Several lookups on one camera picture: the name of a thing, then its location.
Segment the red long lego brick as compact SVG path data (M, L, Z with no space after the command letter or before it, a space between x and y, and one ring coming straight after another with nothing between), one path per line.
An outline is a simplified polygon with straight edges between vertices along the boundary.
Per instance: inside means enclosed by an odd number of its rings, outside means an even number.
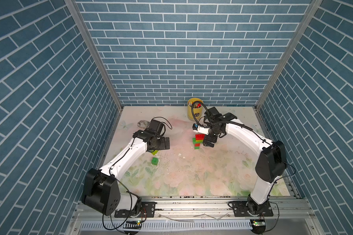
M205 134L196 134L195 139L196 141L202 141L205 138Z

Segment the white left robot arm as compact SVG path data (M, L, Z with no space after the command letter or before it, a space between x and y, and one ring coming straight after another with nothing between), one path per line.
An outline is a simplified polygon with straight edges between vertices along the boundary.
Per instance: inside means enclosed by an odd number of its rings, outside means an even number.
M141 197L129 191L121 193L119 185L141 155L170 149L170 138L164 136L166 128L172 129L171 124L152 119L144 130L133 133L128 145L111 161L99 169L90 169L84 179L82 203L106 216L116 211L124 211L128 216L139 215Z

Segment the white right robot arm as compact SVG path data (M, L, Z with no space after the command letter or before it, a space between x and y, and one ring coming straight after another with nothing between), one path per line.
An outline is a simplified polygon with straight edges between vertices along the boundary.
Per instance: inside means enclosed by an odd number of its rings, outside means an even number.
M203 145L214 147L218 138L231 135L237 138L253 151L257 157L255 171L257 181L248 196L248 205L260 207L269 200L269 195L277 180L282 178L287 169L285 146L281 141L267 139L252 128L243 124L234 114L221 114L215 107L207 108L203 102L197 100L189 103L191 113L197 108L204 108L204 124L193 115L195 124L193 130L204 134Z

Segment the yellow pen holder cup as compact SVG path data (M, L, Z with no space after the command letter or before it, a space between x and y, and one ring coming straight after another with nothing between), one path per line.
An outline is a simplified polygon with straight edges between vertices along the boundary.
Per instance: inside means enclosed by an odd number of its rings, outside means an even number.
M199 98L191 98L188 100L187 114L191 121L199 120L203 114L203 101Z

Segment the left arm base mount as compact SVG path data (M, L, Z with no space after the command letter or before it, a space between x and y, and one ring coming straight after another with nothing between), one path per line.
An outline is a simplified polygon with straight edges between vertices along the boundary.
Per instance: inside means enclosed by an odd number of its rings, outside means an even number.
M116 210L115 218L153 218L156 210L156 202L141 202L136 203L134 208L130 210Z

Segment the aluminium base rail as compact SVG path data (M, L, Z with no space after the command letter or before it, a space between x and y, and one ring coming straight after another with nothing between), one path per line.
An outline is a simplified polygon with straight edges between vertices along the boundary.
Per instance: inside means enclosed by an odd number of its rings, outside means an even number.
M143 197L145 205L151 207L151 219L192 220L222 218L252 218L247 212L245 197ZM306 199L292 196L269 198L264 215L265 219L305 219L314 216Z

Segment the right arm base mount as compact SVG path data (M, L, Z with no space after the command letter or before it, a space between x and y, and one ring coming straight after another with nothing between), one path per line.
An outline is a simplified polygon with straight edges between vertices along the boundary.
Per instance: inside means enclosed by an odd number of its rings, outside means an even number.
M269 201L258 205L254 201L231 201L227 204L235 217L272 217L274 213Z

